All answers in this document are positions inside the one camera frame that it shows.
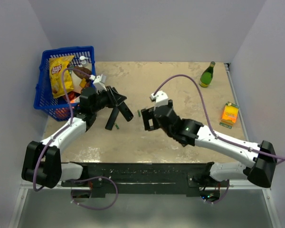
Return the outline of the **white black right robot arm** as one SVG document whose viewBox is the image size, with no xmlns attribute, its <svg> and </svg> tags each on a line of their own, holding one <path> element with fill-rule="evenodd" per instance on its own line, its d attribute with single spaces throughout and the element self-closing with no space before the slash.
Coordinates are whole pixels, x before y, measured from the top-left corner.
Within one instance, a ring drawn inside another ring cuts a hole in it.
<svg viewBox="0 0 285 228">
<path fill-rule="evenodd" d="M 209 162 L 197 180 L 212 187 L 217 182 L 244 179 L 262 188 L 270 188 L 277 165 L 272 143 L 260 144 L 239 140 L 218 132 L 201 122 L 180 118 L 173 109 L 172 100 L 167 105 L 142 109 L 141 115 L 147 131 L 162 129 L 182 146 L 198 146 L 219 152 L 234 162 Z"/>
</svg>

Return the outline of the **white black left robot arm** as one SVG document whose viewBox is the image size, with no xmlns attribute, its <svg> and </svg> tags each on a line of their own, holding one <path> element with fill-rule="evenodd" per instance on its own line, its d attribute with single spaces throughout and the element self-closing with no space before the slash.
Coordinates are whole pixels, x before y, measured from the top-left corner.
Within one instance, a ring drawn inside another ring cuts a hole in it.
<svg viewBox="0 0 285 228">
<path fill-rule="evenodd" d="M 126 105 L 127 97 L 118 93 L 114 87 L 97 92 L 85 88 L 79 97 L 79 103 L 74 107 L 70 118 L 57 132 L 40 141 L 31 141 L 25 153 L 21 177 L 32 182 L 34 186 L 53 188 L 60 181 L 72 180 L 77 186 L 85 186 L 89 175 L 83 171 L 83 166 L 74 162 L 62 163 L 63 151 L 80 135 L 87 132 L 96 120 L 97 112 L 111 108 L 112 112 L 105 128 L 112 129 L 119 113 L 126 121 L 133 114 Z"/>
</svg>

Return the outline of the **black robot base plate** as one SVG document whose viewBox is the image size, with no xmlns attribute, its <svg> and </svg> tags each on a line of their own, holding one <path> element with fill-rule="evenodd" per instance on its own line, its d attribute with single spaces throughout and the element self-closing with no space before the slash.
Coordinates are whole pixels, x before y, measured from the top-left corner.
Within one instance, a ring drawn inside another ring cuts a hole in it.
<svg viewBox="0 0 285 228">
<path fill-rule="evenodd" d="M 228 185 L 209 176 L 213 163 L 83 163 L 79 182 L 64 181 L 73 190 L 92 187 L 92 197 L 106 194 L 186 195 L 214 194 Z"/>
</svg>

